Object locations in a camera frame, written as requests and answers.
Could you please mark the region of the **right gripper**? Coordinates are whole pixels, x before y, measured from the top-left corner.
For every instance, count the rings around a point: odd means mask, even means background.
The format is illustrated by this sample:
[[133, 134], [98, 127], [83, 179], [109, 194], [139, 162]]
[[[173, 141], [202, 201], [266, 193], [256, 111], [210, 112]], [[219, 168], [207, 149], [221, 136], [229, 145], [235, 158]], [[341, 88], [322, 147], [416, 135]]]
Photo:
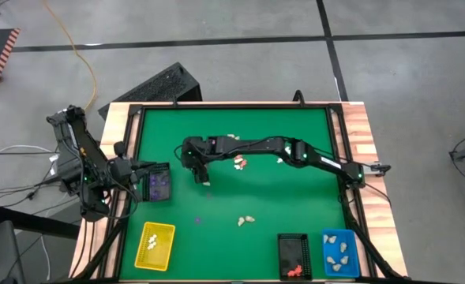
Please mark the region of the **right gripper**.
[[[186, 137], [182, 142], [182, 165], [187, 169], [192, 169], [194, 181], [197, 184], [209, 185], [208, 165], [216, 156], [216, 146], [214, 140], [204, 140], [200, 136]], [[203, 174], [198, 163], [203, 165]]]

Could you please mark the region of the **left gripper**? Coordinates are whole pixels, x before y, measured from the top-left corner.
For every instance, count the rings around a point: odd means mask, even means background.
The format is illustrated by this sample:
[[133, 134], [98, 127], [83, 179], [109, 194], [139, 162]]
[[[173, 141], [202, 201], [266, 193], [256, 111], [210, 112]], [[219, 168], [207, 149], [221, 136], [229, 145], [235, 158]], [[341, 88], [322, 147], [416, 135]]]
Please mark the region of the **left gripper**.
[[111, 178], [122, 186], [136, 185], [140, 178], [138, 175], [149, 174], [156, 162], [135, 161], [116, 157], [108, 161], [108, 170]]

